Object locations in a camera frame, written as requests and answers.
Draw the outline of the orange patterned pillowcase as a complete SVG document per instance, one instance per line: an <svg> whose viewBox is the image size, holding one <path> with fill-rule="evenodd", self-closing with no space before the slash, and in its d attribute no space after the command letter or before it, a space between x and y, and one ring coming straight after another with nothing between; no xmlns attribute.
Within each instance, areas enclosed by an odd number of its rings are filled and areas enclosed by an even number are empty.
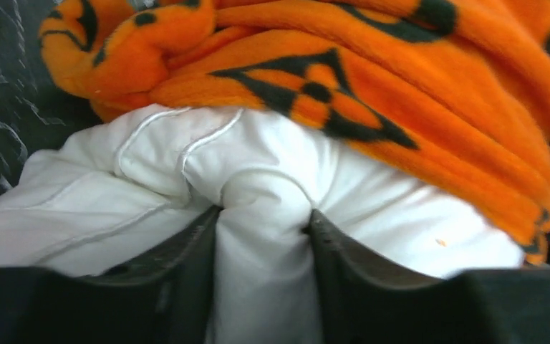
<svg viewBox="0 0 550 344"><path fill-rule="evenodd" d="M273 110L546 259L550 1L63 1L38 39L55 85L105 122L151 103Z"/></svg>

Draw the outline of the white pillow insert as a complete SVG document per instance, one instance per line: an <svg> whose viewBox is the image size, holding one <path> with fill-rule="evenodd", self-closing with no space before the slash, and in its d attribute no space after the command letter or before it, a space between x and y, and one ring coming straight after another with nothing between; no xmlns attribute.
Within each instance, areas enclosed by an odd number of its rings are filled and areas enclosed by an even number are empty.
<svg viewBox="0 0 550 344"><path fill-rule="evenodd" d="M517 268L522 249L474 206L283 115L150 105L25 163L0 196L0 266L98 274L179 232L216 226L209 343L319 343L302 234L320 210L372 251L431 277Z"/></svg>

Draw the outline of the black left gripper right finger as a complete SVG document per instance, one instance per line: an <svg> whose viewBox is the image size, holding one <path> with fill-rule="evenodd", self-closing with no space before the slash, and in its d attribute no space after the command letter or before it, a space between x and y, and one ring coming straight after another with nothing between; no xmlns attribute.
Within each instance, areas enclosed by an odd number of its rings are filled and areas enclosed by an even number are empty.
<svg viewBox="0 0 550 344"><path fill-rule="evenodd" d="M319 211L306 233L326 343L550 343L550 268L441 280L372 252Z"/></svg>

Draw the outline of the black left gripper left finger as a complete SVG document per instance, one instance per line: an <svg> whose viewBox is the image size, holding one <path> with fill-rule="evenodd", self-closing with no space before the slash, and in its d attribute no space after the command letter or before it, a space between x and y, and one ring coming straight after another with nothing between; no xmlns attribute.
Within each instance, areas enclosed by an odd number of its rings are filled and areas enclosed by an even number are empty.
<svg viewBox="0 0 550 344"><path fill-rule="evenodd" d="M97 276L0 267L0 343L202 343L219 213Z"/></svg>

